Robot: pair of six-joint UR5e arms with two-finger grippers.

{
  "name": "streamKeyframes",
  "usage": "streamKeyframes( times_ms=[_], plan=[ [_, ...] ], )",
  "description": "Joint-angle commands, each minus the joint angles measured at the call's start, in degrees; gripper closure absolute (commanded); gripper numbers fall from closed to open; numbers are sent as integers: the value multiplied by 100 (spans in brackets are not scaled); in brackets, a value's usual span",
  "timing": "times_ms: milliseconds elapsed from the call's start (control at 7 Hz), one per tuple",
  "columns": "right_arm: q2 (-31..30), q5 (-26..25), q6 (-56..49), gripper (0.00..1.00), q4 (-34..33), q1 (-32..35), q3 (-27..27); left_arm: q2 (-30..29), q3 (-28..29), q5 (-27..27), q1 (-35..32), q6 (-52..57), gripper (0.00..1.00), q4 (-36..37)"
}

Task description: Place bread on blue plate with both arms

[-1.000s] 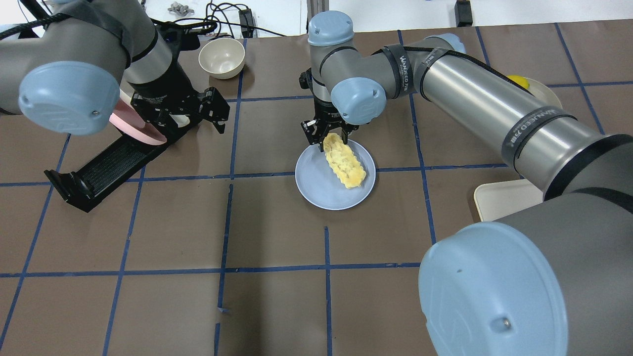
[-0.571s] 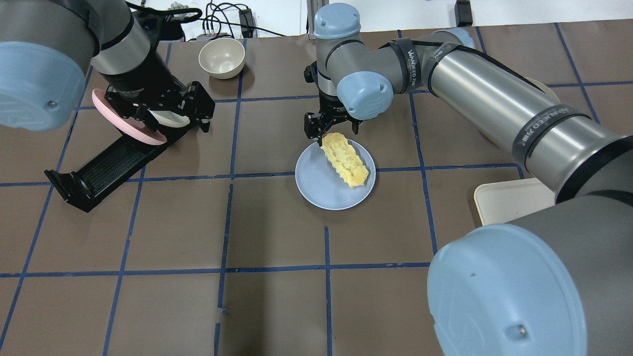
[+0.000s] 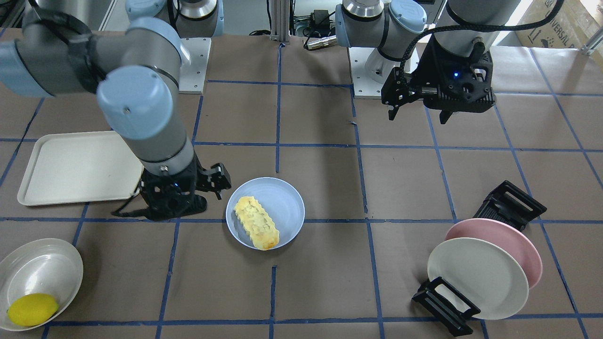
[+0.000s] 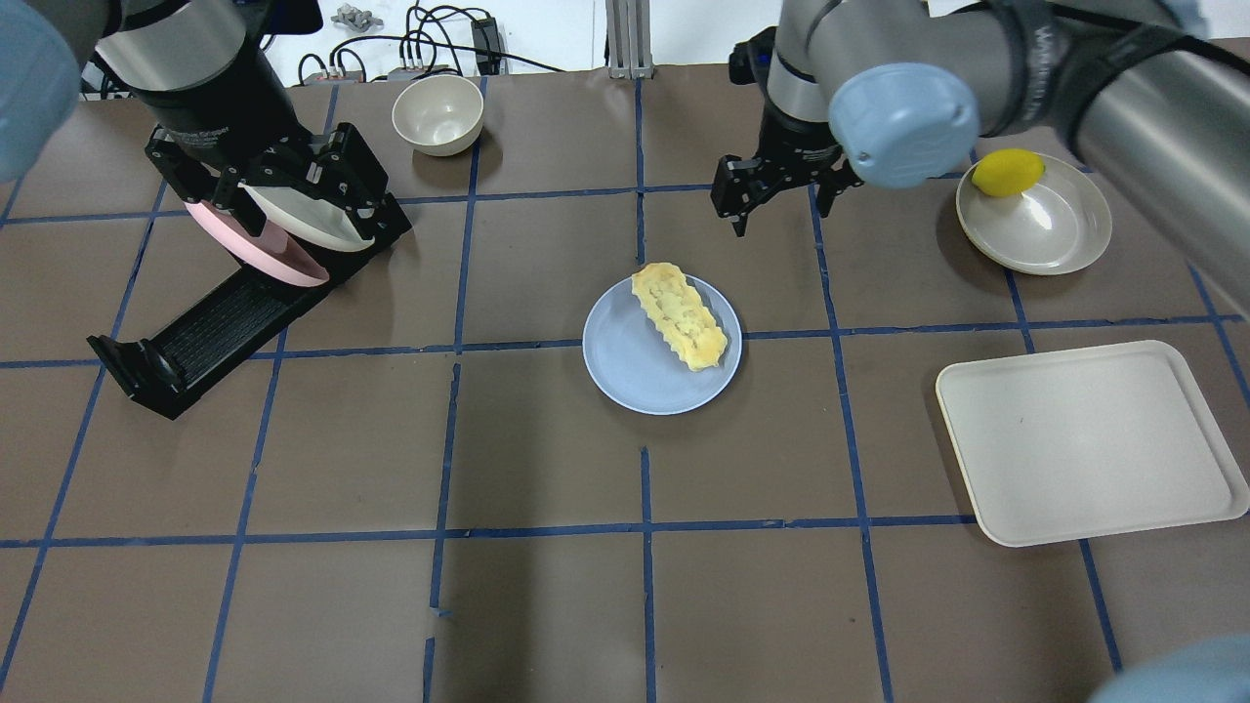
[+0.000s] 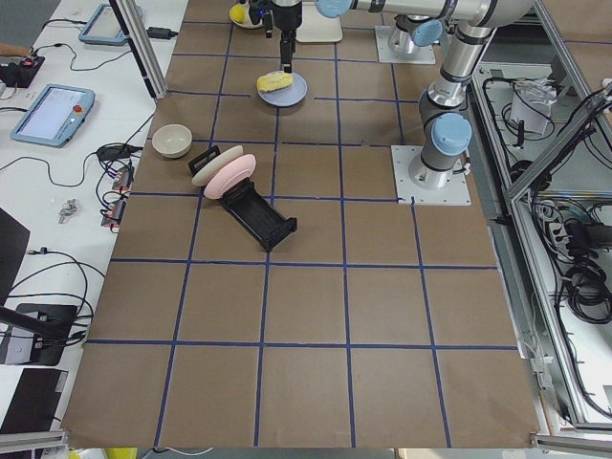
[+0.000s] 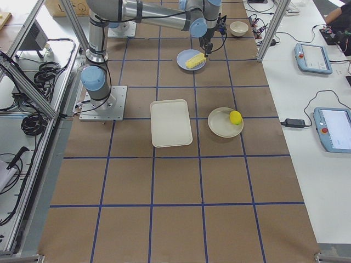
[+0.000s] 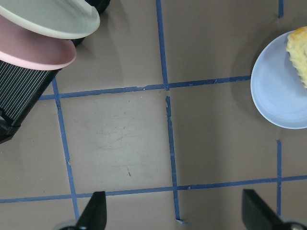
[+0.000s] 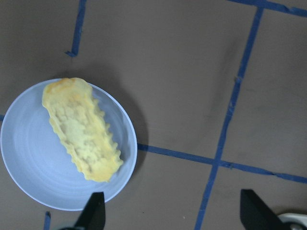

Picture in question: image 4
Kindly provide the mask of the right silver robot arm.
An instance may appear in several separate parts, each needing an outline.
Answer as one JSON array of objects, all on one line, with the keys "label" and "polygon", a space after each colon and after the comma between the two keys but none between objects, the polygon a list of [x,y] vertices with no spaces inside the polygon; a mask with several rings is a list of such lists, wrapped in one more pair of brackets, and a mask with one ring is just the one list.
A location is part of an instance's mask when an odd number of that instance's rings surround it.
[{"label": "right silver robot arm", "polygon": [[1249,303],[1248,60],[1205,39],[1192,1],[786,1],[732,48],[762,90],[751,158],[725,155],[715,213],[744,235],[778,191],[912,188],[978,139],[1046,125],[1238,311]]}]

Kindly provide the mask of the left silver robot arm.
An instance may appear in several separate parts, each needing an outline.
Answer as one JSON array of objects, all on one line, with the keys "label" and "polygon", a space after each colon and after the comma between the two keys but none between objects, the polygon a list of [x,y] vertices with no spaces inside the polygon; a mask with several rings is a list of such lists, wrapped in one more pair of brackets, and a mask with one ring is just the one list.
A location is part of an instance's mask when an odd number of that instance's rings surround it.
[{"label": "left silver robot arm", "polygon": [[361,251],[410,223],[352,126],[316,138],[232,1],[5,1],[2,180],[38,161],[102,58],[159,120],[148,156],[188,201],[258,243],[272,226]]}]

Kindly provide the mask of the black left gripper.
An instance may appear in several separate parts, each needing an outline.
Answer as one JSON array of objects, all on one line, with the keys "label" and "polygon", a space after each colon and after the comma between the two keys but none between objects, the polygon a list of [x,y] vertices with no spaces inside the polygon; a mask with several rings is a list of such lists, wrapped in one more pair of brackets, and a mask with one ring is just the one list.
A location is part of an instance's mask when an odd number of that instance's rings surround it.
[{"label": "black left gripper", "polygon": [[148,160],[184,203],[208,203],[248,236],[262,236],[268,215],[238,176],[311,196],[302,239],[315,245],[371,245],[384,230],[389,176],[362,133],[309,133],[262,50],[240,50],[196,85],[145,93],[145,105],[158,119]]}]

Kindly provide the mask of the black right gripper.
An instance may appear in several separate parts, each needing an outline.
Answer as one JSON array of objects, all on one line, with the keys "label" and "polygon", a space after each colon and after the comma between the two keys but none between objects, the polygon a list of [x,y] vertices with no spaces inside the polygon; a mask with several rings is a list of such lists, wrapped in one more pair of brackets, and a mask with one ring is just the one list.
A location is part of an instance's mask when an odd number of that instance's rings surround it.
[{"label": "black right gripper", "polygon": [[850,188],[862,186],[844,160],[826,123],[794,118],[765,100],[756,153],[751,158],[728,154],[719,160],[710,191],[714,211],[728,218],[735,236],[746,236],[748,219],[760,205],[790,188],[816,186],[818,216]]}]

